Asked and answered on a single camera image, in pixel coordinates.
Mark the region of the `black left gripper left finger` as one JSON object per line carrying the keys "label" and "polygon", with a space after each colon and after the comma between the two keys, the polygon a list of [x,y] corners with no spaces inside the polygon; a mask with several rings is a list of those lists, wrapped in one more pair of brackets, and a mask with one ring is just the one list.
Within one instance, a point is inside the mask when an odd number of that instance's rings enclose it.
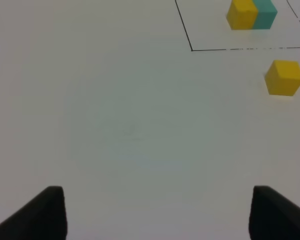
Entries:
{"label": "black left gripper left finger", "polygon": [[48,186],[0,223],[0,240],[65,240],[68,222],[64,190]]}

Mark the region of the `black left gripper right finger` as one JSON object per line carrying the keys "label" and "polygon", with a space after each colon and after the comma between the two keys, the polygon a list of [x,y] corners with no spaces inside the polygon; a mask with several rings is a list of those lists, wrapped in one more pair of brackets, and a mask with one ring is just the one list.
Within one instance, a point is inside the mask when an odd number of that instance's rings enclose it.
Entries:
{"label": "black left gripper right finger", "polygon": [[300,207],[273,188],[256,185],[248,232],[252,240],[300,240]]}

